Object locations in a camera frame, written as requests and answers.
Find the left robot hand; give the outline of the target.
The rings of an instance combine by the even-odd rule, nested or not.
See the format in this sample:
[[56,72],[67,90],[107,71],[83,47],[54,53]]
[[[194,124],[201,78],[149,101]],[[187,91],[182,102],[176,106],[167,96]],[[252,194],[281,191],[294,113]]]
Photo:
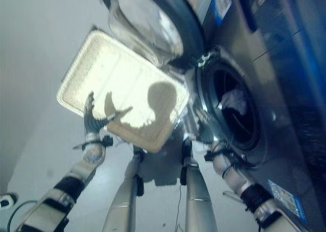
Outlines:
[[95,118],[93,115],[94,108],[94,92],[91,91],[84,105],[84,129],[85,135],[90,133],[98,134],[100,130],[115,118],[115,113],[110,114],[105,118]]

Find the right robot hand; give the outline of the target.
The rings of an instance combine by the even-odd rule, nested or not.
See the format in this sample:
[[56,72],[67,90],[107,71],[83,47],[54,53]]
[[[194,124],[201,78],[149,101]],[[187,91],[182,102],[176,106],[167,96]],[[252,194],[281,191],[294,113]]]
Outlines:
[[220,142],[221,137],[216,128],[217,121],[214,117],[203,109],[197,108],[195,114],[198,117],[199,133],[196,140],[204,144]]

